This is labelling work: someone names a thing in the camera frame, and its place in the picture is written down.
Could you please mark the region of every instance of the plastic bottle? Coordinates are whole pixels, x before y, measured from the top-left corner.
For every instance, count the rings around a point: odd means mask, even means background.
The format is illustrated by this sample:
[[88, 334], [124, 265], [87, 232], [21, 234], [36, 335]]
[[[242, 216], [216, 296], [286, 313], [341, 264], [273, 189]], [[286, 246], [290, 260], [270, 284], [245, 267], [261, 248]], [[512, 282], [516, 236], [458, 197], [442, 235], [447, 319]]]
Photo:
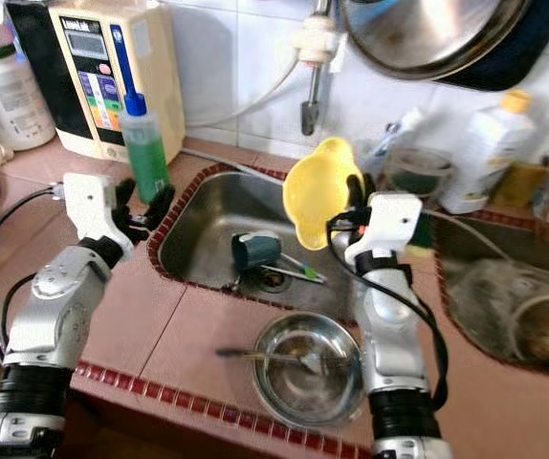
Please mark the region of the plastic bottle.
[[54, 135], [54, 122], [30, 63], [16, 52], [9, 28], [0, 25], [0, 142], [26, 150]]
[[140, 93], [128, 92], [123, 101], [125, 107], [120, 116], [123, 141], [128, 149], [139, 197], [149, 204], [156, 193], [169, 184], [158, 117], [147, 113], [144, 95]]
[[455, 174], [439, 197], [450, 213], [480, 210], [513, 161], [522, 156], [524, 146], [536, 126], [526, 115], [532, 97], [510, 91], [498, 107], [475, 113], [453, 157]]
[[378, 183], [384, 170], [387, 155], [392, 147], [411, 146], [417, 127], [425, 117], [425, 114], [418, 107], [414, 107], [405, 113], [400, 120], [388, 123], [379, 142], [372, 145], [359, 157], [362, 172], [370, 174], [375, 183]]

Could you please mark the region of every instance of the tiled countertop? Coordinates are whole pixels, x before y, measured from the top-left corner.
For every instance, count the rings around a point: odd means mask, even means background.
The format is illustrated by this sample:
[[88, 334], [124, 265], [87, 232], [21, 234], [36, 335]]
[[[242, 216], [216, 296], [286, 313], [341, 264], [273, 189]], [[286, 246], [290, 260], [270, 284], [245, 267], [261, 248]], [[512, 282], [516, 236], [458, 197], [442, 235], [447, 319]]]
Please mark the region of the tiled countertop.
[[[188, 140], [187, 146], [268, 169], [285, 171], [293, 164], [215, 143]], [[183, 154], [175, 159], [170, 173], [178, 195], [209, 165]], [[53, 141], [18, 153], [2, 168], [0, 212], [44, 184], [59, 181], [67, 171], [129, 176], [124, 164], [83, 158]], [[138, 200], [131, 204], [135, 212], [144, 210]], [[15, 281], [76, 241], [62, 204], [41, 198], [22, 208], [0, 232], [0, 304]], [[501, 365], [472, 347], [445, 316], [435, 261], [408, 261], [415, 290], [435, 310], [450, 349], [450, 400], [438, 419], [455, 456], [549, 457], [549, 377]], [[11, 317], [27, 294], [22, 289], [17, 295]], [[268, 416], [246, 363], [214, 356], [218, 347], [251, 347], [270, 320], [285, 314], [164, 279], [140, 244], [132, 261], [114, 270], [94, 314], [73, 388], [275, 456], [364, 457], [372, 438], [367, 405], [359, 419], [343, 429], [289, 429]], [[428, 332], [422, 334], [428, 350]]]

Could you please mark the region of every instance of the silver robot arm segment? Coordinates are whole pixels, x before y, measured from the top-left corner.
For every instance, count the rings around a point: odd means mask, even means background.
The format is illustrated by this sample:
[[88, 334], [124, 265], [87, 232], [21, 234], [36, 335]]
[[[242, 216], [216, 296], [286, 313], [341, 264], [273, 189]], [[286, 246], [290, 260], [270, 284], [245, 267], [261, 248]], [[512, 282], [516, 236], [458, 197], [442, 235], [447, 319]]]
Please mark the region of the silver robot arm segment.
[[157, 227], [174, 194], [164, 190], [146, 215], [132, 217], [125, 204], [133, 188], [131, 181], [115, 187], [108, 177], [64, 176], [80, 240], [36, 275], [11, 327], [0, 382], [0, 458], [49, 458], [61, 444], [67, 390], [111, 270], [146, 239], [145, 228]]
[[[362, 238], [345, 262], [358, 275], [419, 306], [410, 269], [397, 252], [410, 241], [421, 201], [406, 193], [374, 193]], [[373, 416], [378, 459], [452, 459], [434, 417], [429, 381], [417, 335], [419, 317], [391, 295], [361, 290], [355, 315], [363, 336], [363, 379]]]

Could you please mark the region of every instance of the drain strainer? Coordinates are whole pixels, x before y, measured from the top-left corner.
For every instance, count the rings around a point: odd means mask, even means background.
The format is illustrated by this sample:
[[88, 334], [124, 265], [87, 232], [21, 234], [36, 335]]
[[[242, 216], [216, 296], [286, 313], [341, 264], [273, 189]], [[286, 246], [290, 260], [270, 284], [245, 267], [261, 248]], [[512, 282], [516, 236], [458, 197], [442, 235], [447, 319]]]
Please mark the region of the drain strainer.
[[263, 268], [255, 270], [252, 281], [259, 290], [268, 294], [280, 294], [281, 292], [285, 292], [292, 283], [292, 279], [289, 276]]

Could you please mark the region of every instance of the white hose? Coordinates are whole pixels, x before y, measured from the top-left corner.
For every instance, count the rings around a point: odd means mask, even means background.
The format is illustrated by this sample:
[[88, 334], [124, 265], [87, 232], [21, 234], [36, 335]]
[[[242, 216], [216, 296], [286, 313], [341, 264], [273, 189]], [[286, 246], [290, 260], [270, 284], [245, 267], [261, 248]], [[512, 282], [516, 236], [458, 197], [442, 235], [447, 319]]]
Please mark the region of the white hose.
[[500, 255], [502, 258], [504, 258], [507, 261], [514, 261], [513, 258], [511, 258], [505, 251], [503, 251], [500, 247], [498, 247], [496, 244], [494, 244], [490, 239], [488, 239], [485, 235], [471, 227], [470, 225], [466, 225], [463, 222], [460, 222], [458, 219], [451, 217], [447, 215], [446, 213], [438, 212], [436, 210], [430, 210], [428, 208], [425, 208], [423, 210], [423, 213], [427, 215], [431, 215], [436, 218], [440, 218], [442, 220], [447, 220], [450, 223], [453, 223], [454, 225], [457, 225], [462, 230], [466, 230], [471, 235], [473, 235], [476, 239], [481, 241], [483, 244], [485, 244], [487, 247], [489, 247], [492, 251]]
[[225, 117], [221, 117], [221, 118], [218, 118], [218, 119], [212, 119], [212, 120], [189, 120], [189, 121], [186, 121], [186, 127], [202, 127], [202, 126], [213, 126], [214, 124], [219, 124], [220, 122], [224, 122], [224, 121], [228, 121], [228, 120], [232, 120], [236, 117], [240, 117], [241, 115], [245, 114], [246, 112], [250, 111], [251, 109], [253, 109], [254, 107], [257, 107], [258, 105], [260, 105], [262, 102], [264, 102], [266, 99], [270, 98], [270, 96], [285, 82], [287, 81], [287, 79], [290, 77], [290, 75], [292, 74], [292, 72], [294, 71], [294, 69], [296, 68], [298, 64], [298, 60], [297, 60], [297, 52], [294, 54], [294, 58], [292, 59], [292, 61], [290, 62], [290, 64], [287, 66], [287, 68], [285, 69], [285, 72], [283, 73], [283, 75], [281, 76], [281, 78], [279, 78], [275, 83], [274, 85], [266, 92], [264, 93], [262, 96], [260, 96], [259, 98], [257, 98], [256, 100], [254, 100], [253, 102], [243, 106], [243, 107], [240, 107], [238, 109], [236, 109], [235, 111], [233, 111], [232, 113], [230, 113], [229, 115], [226, 115]]
[[230, 167], [234, 167], [237, 170], [240, 170], [241, 172], [246, 172], [250, 175], [253, 175], [254, 177], [258, 177], [262, 180], [265, 180], [267, 182], [270, 182], [271, 184], [283, 186], [283, 181], [276, 179], [273, 176], [270, 176], [268, 174], [264, 174], [258, 170], [255, 170], [251, 167], [247, 167], [245, 165], [235, 163], [234, 161], [228, 161], [228, 160], [222, 160], [221, 158], [217, 158], [216, 156], [212, 156], [209, 153], [203, 153], [202, 151], [198, 150], [192, 150], [191, 148], [182, 148], [182, 153], [185, 153], [186, 155], [195, 156], [196, 158], [202, 158], [203, 160], [209, 160], [213, 161], [215, 163], [221, 163], [225, 165], [229, 165]]

